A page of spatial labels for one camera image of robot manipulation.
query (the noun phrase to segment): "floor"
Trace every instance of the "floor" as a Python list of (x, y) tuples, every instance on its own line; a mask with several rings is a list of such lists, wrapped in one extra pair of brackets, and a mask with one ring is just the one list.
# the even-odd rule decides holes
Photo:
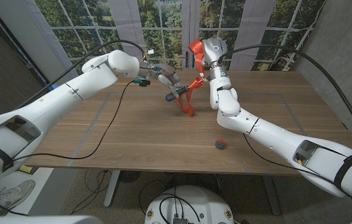
[[(83, 199), (91, 195), (84, 184), (91, 189), (97, 187), (97, 174), (100, 170), (80, 170), (60, 214), (69, 215)], [(102, 186), (108, 184), (110, 173), (104, 177)], [(221, 193), (230, 205), (234, 219), (255, 223), (350, 223), (352, 201), (349, 198), (336, 198), (316, 188), (301, 177), (273, 177), (276, 185), (282, 215), (271, 213), (263, 181), (255, 175), (220, 175)], [(152, 180), (161, 180), (168, 186), (194, 184), (219, 193), (215, 178), (208, 174), (169, 174), (163, 172), (141, 172), (140, 177), (131, 183), (120, 182), (113, 205), (103, 206), (106, 191), (100, 192), (89, 206), (75, 215), (93, 215), (103, 223), (144, 223), (144, 214), (139, 208), (139, 192)], [(142, 207), (145, 210), (152, 199), (164, 191), (159, 182), (148, 185), (141, 193)], [(82, 206), (94, 198), (89, 198)]]

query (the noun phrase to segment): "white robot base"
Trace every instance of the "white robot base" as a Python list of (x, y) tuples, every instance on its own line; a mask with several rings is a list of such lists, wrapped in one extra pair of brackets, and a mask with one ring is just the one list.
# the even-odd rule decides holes
[(194, 185), (183, 185), (176, 187), (176, 189), (166, 190), (150, 203), (144, 221), (145, 224), (234, 223), (230, 206), (219, 195)]

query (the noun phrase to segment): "small ball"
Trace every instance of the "small ball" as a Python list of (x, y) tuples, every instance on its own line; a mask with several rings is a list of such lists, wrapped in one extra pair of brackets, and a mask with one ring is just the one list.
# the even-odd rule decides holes
[(223, 139), (218, 139), (215, 141), (215, 146), (218, 149), (225, 149), (226, 148), (226, 142)]

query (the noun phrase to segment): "window pane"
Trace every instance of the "window pane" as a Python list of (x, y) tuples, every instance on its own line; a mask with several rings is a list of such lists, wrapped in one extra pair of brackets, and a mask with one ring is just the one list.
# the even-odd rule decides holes
[(271, 63), (267, 62), (254, 62), (252, 66), (252, 71), (267, 71)]
[(288, 28), (298, 0), (277, 0), (267, 27)]
[(286, 65), (287, 61), (284, 59), (279, 59), (273, 64), (273, 66), (270, 68), (270, 71), (282, 71)]
[(225, 66), (226, 70), (230, 69), (230, 63), (231, 63), (231, 61), (224, 61), (223, 62), (223, 66)]
[[(82, 43), (88, 52), (100, 45), (100, 40), (99, 40), (99, 37), (97, 36), (95, 29), (77, 29), (76, 31), (81, 37)], [(104, 54), (104, 50), (100, 49), (95, 53), (91, 54), (91, 56), (100, 56), (103, 54)]]
[(162, 27), (182, 28), (182, 1), (161, 0)]
[[(75, 66), (75, 71), (77, 72), (78, 75), (82, 75), (83, 72), (82, 72), (82, 66), (88, 62), (90, 59), (89, 58), (86, 58), (84, 59), (83, 62), (79, 63), (78, 65)], [(72, 60), (71, 63), (74, 65), (77, 63), (78, 60)]]
[[(119, 40), (118, 32), (114, 29), (99, 29), (99, 34), (103, 43)], [(113, 50), (123, 50), (121, 43), (113, 43), (105, 46), (107, 52), (111, 52)]]
[[(285, 33), (286, 31), (266, 30), (264, 31), (261, 44), (281, 45)], [(269, 47), (259, 47), (259, 50), (257, 51), (256, 60), (273, 60), (276, 56), (276, 53), (277, 49), (271, 49)]]
[(223, 28), (238, 28), (244, 12), (245, 0), (225, 0), (221, 26)]
[[(296, 48), (298, 46), (298, 44), (300, 43), (300, 41), (302, 40), (303, 36), (305, 35), (306, 30), (302, 30), (299, 32), (289, 32), (287, 39), (285, 41), (285, 46), (286, 47), (292, 47), (292, 48)], [(287, 57), (290, 58), (292, 56), (293, 52), (288, 52), (286, 50), (281, 50), (280, 54), (278, 55), (278, 57)]]
[(302, 1), (292, 27), (296, 29), (302, 29), (312, 25), (315, 17), (317, 16), (317, 12), (323, 3), (324, 0)]
[(62, 0), (62, 3), (74, 26), (93, 26), (82, 1)]
[(115, 26), (111, 11), (109, 10), (108, 1), (85, 0), (85, 2), (97, 26)]
[(158, 1), (137, 0), (142, 27), (160, 27)]
[(156, 59), (149, 59), (147, 60), (149, 63), (154, 63), (154, 64), (158, 64), (158, 63), (165, 63), (165, 60), (156, 60)]
[(69, 58), (82, 57), (85, 54), (81, 43), (79, 42), (74, 30), (72, 29), (62, 29), (53, 30), (58, 41), (62, 45), (65, 53)]
[(209, 39), (211, 37), (215, 38), (217, 34), (218, 34), (218, 31), (215, 31), (215, 30), (200, 31), (199, 39), (200, 39), (200, 41), (202, 41), (202, 40)]
[(181, 70), (182, 69), (182, 61), (179, 61), (179, 60), (168, 60), (168, 61), (166, 61), (166, 63), (168, 65), (171, 65), (171, 66), (175, 67), (177, 70)]
[(222, 0), (201, 0), (200, 27), (219, 27)]
[(162, 58), (164, 48), (162, 46), (161, 30), (143, 30), (144, 41), (148, 50), (154, 49), (153, 58)]
[(50, 26), (70, 25), (57, 0), (35, 0), (35, 3)]
[(164, 30), (166, 58), (180, 58), (182, 54), (182, 31)]
[(222, 40), (226, 41), (227, 50), (228, 51), (234, 50), (234, 46), (236, 44), (237, 35), (238, 35), (238, 30), (220, 31), (219, 37)]

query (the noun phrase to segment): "cable connector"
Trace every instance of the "cable connector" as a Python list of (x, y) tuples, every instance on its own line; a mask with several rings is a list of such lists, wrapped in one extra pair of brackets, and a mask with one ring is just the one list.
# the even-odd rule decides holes
[(133, 83), (139, 84), (139, 86), (146, 87), (151, 84), (150, 80), (137, 79), (133, 80)]

